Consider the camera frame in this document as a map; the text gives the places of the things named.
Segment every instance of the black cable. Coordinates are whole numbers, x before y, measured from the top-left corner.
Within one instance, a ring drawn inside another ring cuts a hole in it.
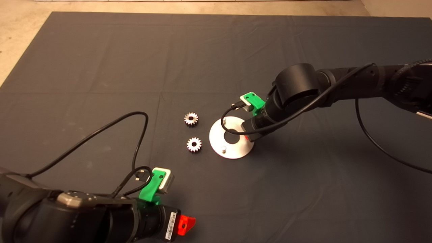
[[[138,187],[135,188],[135,189],[132,189],[132,190],[130,190],[130,191],[125,192],[125,193],[123,193],[123,196],[128,196],[128,195],[130,195],[130,194],[132,194],[132,193],[136,193],[136,192],[138,192],[138,191],[141,191],[141,190],[142,190],[144,187],[146,187],[149,183],[150,183],[150,181],[149,181],[148,183],[146,182],[146,183],[144,183],[144,184],[138,186]]]
[[[364,70],[364,69],[366,69],[366,68],[368,68],[368,67],[370,67],[370,66],[372,66],[372,65],[375,65],[375,64],[374,64],[374,63],[369,63],[369,64],[366,64],[366,65],[364,65],[364,66],[362,66],[362,67],[358,67],[358,68],[352,70],[351,72],[347,73],[347,74],[346,74],[345,76],[343,76],[340,80],[338,80],[334,85],[330,86],[330,87],[327,88],[323,93],[321,93],[320,95],[318,95],[318,96],[317,96],[314,100],[312,100],[309,104],[307,104],[306,106],[304,106],[303,108],[301,108],[300,110],[298,110],[296,113],[292,114],[291,116],[285,118],[284,120],[282,120],[282,121],[280,121],[280,122],[277,122],[277,123],[275,123],[275,124],[272,124],[272,125],[269,125],[269,126],[266,126],[266,127],[263,127],[263,128],[255,129],[255,130],[253,130],[253,131],[244,131],[244,132],[240,132],[240,131],[233,131],[233,130],[229,130],[229,129],[228,129],[228,128],[223,124],[223,119],[226,117],[226,115],[228,114],[228,112],[230,112],[230,111],[232,111],[232,110],[235,110],[235,109],[238,109],[238,108],[239,108],[239,106],[234,105],[234,106],[231,106],[230,109],[228,109],[227,111],[225,111],[225,112],[223,113],[222,118],[220,119],[220,123],[221,123],[221,125],[222,125],[222,128],[223,128],[225,131],[227,131],[227,132],[229,132],[229,133],[232,133],[232,134],[235,134],[235,135],[248,135],[248,134],[254,134],[254,133],[260,133],[260,132],[271,131],[271,130],[273,130],[273,129],[275,129],[275,128],[279,128],[279,127],[285,125],[287,122],[289,122],[289,121],[293,120],[294,118],[298,117],[299,115],[301,115],[301,114],[304,113],[305,111],[307,111],[311,106],[313,106],[313,105],[316,104],[317,102],[321,101],[322,99],[325,99],[326,96],[327,96],[327,94],[333,92],[335,89],[339,88],[341,85],[344,85],[344,84],[347,82],[347,80],[348,80],[351,76],[357,74],[358,72],[360,72],[360,71],[362,71],[362,70]]]
[[[135,173],[140,171],[140,170],[147,170],[150,173],[149,179],[144,184],[142,184],[140,187],[144,188],[145,186],[147,186],[153,177],[152,169],[148,166],[139,166],[139,167],[131,170],[131,172],[129,172],[129,174],[126,175],[126,177],[123,179],[123,181],[120,183],[120,185],[118,185],[118,187],[110,194],[110,197],[115,198],[118,195],[118,193],[123,189],[123,187],[127,184],[127,182],[132,178],[132,176],[134,176]]]
[[[395,161],[397,161],[397,162],[399,162],[399,163],[401,163],[401,164],[404,164],[404,165],[406,165],[406,166],[408,166],[408,167],[411,167],[411,168],[413,168],[413,169],[417,169],[417,170],[420,170],[420,171],[423,171],[423,172],[426,172],[426,173],[429,173],[429,174],[432,174],[432,170],[429,170],[429,169],[425,169],[425,168],[422,168],[422,167],[419,167],[419,166],[416,166],[416,165],[413,165],[413,164],[410,164],[410,163],[408,163],[408,162],[406,162],[406,161],[403,161],[403,160],[401,160],[401,159],[399,159],[399,158],[396,158],[395,156],[393,156],[393,155],[391,155],[391,154],[389,154],[383,147],[381,147],[372,137],[371,137],[371,135],[368,133],[368,131],[366,130],[366,128],[365,128],[365,125],[363,124],[363,121],[362,121],[362,118],[360,117],[360,109],[359,109],[359,99],[356,99],[356,114],[357,114],[357,120],[359,121],[359,124],[360,124],[360,127],[362,128],[362,131],[363,131],[363,133],[368,137],[368,139],[379,149],[379,150],[381,150],[383,153],[385,153],[386,155],[388,155],[390,158],[392,158],[392,159],[394,159]]]
[[[31,174],[26,175],[27,178],[33,178],[35,176],[38,176],[42,173],[44,173],[45,171],[51,169],[53,166],[55,166],[56,164],[58,164],[60,161],[62,161],[64,158],[66,158],[68,155],[70,155],[71,153],[73,153],[73,151],[75,151],[76,149],[78,149],[81,145],[85,144],[87,141],[89,141],[90,139],[92,139],[93,137],[95,137],[96,135],[98,135],[99,133],[105,131],[106,129],[112,127],[113,125],[123,121],[124,119],[131,117],[133,115],[143,115],[146,117],[146,121],[144,123],[144,128],[143,131],[141,132],[141,136],[140,139],[138,141],[137,147],[135,149],[135,153],[133,155],[133,159],[132,159],[132,170],[135,169],[135,161],[137,159],[137,154],[138,151],[140,149],[141,143],[143,141],[143,137],[146,133],[147,130],[147,125],[149,123],[149,116],[147,115],[147,113],[145,112],[131,112],[131,113],[127,113],[117,119],[115,119],[114,121],[108,123],[107,125],[99,128],[98,130],[92,132],[90,135],[88,135],[87,137],[85,137],[84,139],[82,139],[81,141],[79,141],[77,144],[73,145],[70,149],[68,149],[66,152],[64,152],[62,155],[60,155],[57,159],[55,159],[54,161],[52,161],[51,163],[49,163],[48,165],[46,165],[45,167],[43,167],[42,169],[39,169],[36,172],[33,172]]]

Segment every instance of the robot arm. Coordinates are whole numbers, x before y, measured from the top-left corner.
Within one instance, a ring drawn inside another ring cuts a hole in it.
[[[153,169],[157,178],[140,198],[113,198],[48,189],[0,168],[2,239],[5,243],[130,243],[151,237],[172,242],[185,235],[195,219],[160,205],[158,196],[153,196],[166,193],[172,177],[165,171],[169,170]]]
[[[250,132],[248,139],[255,141],[282,127],[286,123],[270,131],[253,133],[256,129],[276,124],[291,116],[354,69],[356,68],[316,71],[310,64],[297,64],[284,69],[273,82],[263,105],[254,108],[254,117],[242,124],[244,131]],[[402,109],[432,118],[432,64],[371,65],[349,77],[345,84],[308,110],[329,107],[338,100],[372,97],[384,97]],[[251,105],[245,98],[241,99],[246,101],[246,105]]]

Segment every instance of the green bracket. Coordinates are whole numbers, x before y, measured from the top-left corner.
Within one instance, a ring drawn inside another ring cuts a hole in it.
[[[166,172],[160,170],[153,171],[153,177],[150,183],[144,187],[141,192],[139,198],[144,201],[154,202],[156,205],[160,204],[161,198],[156,196],[155,193],[158,191],[159,186],[164,179]]]
[[[244,98],[247,102],[249,102],[251,104],[251,106],[253,107],[252,115],[254,115],[254,116],[258,115],[261,112],[261,109],[264,107],[265,101],[263,101],[254,92],[249,92],[249,93],[243,95],[242,98]]]

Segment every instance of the red part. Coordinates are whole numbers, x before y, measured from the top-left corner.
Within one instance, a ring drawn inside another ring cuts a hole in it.
[[[184,215],[180,215],[180,221],[178,222],[178,235],[185,235],[192,227],[195,225],[197,221],[194,217],[188,217]]]

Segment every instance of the cable connector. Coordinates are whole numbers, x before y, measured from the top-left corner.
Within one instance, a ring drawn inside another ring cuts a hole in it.
[[[136,181],[146,182],[149,180],[150,172],[142,169],[142,170],[138,171],[137,173],[135,173],[135,177],[136,177],[135,178]]]
[[[240,100],[240,101],[237,101],[236,103],[231,104],[231,109],[232,110],[238,110],[238,109],[243,108],[245,106],[246,106],[246,104],[242,100]]]

